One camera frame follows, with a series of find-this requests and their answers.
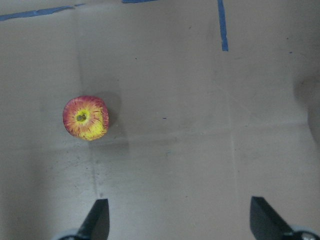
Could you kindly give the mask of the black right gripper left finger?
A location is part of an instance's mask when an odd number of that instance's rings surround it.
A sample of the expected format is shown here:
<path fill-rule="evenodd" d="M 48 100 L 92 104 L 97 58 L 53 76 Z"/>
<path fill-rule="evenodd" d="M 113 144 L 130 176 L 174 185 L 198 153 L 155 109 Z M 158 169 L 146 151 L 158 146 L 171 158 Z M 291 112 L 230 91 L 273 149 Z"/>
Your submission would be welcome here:
<path fill-rule="evenodd" d="M 79 228 L 56 234 L 54 240 L 107 240 L 110 233 L 109 201 L 97 199 Z"/>

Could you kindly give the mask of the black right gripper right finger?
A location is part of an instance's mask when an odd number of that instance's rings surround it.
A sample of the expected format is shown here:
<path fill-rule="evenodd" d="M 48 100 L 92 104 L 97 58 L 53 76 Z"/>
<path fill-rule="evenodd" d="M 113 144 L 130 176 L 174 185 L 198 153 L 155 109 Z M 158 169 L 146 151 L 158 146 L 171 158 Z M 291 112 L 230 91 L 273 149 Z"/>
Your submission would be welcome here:
<path fill-rule="evenodd" d="M 256 240 L 318 240 L 314 230 L 288 224 L 261 196 L 250 200 L 249 226 Z"/>

